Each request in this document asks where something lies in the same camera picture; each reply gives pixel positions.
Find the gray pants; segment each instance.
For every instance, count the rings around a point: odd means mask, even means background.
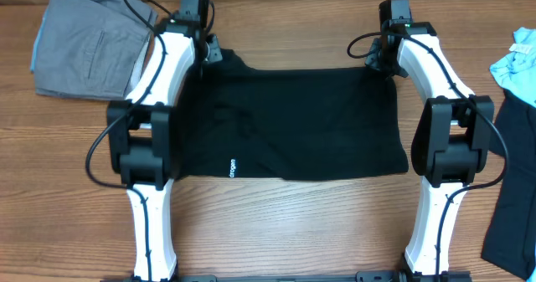
[[[155,23],[151,7],[128,1]],[[36,93],[122,100],[140,79],[149,38],[123,0],[50,0],[34,45]]]

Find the black mount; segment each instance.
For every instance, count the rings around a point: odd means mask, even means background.
[[[210,0],[181,0],[180,9],[168,19],[163,19],[158,24],[157,30],[160,33],[181,33],[192,38],[196,59],[203,60],[208,56],[208,34],[205,32],[205,28],[207,28],[209,4]]]
[[[173,276],[171,277],[171,279],[161,279],[159,282],[178,282],[178,281],[180,281],[180,279],[178,277],[178,264],[177,264],[175,265],[175,270],[173,271]],[[105,280],[101,280],[100,282],[149,282],[149,281],[142,280],[142,278],[132,275],[130,278],[126,278],[126,279],[105,279]]]
[[[494,105],[489,96],[470,96],[469,100],[492,120]],[[466,128],[465,134],[451,135],[453,120]],[[411,144],[413,168],[432,187],[443,182],[463,182],[466,186],[486,165],[490,136],[486,122],[464,100],[430,98]]]
[[[407,275],[404,271],[364,271],[349,275],[270,276],[218,278],[213,275],[183,276],[178,282],[437,282],[435,276]],[[444,273],[439,282],[472,282],[469,273]]]
[[[379,26],[381,32],[397,34],[430,34],[436,36],[437,33],[428,22],[414,23],[411,17],[410,0],[387,0],[379,5]],[[393,75],[407,77],[408,73],[400,68],[396,59],[399,52],[400,37],[392,35],[381,35],[375,38],[370,54],[365,60],[365,64],[372,69],[388,72]]]
[[[109,133],[111,166],[121,174],[121,183],[131,187],[135,183],[154,184],[162,190],[169,178],[178,176],[180,151],[177,114],[174,108],[139,105],[131,108],[128,101],[112,101],[108,105],[108,124],[123,117]],[[150,123],[152,137],[131,136],[140,124]]]

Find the light blue shirt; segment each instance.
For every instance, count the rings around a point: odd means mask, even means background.
[[[516,44],[532,46],[528,54],[514,51],[489,69],[499,86],[536,107],[536,30],[521,27],[513,39]]]
[[[35,71],[35,60],[37,58],[37,48],[39,46],[39,40],[41,40],[41,33],[43,32],[44,21],[47,18],[48,11],[49,11],[48,8],[44,10],[43,21],[41,22],[41,27],[39,27],[37,37],[35,38],[35,41],[33,42],[32,63],[30,64],[30,72],[32,73]]]
[[[534,270],[533,274],[528,278],[527,282],[536,282],[536,269]]]

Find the black garment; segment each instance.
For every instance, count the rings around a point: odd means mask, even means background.
[[[536,109],[508,90],[505,97],[495,126],[506,142],[511,161],[482,258],[528,279],[534,271],[536,246]],[[503,155],[496,137],[490,150]]]
[[[181,94],[181,177],[319,181],[408,171],[387,75],[261,71],[231,50],[223,56]]]

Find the black shirt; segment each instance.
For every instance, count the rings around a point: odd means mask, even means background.
[[[408,171],[386,74],[257,70],[232,50],[222,55],[181,94],[181,177],[321,181]]]

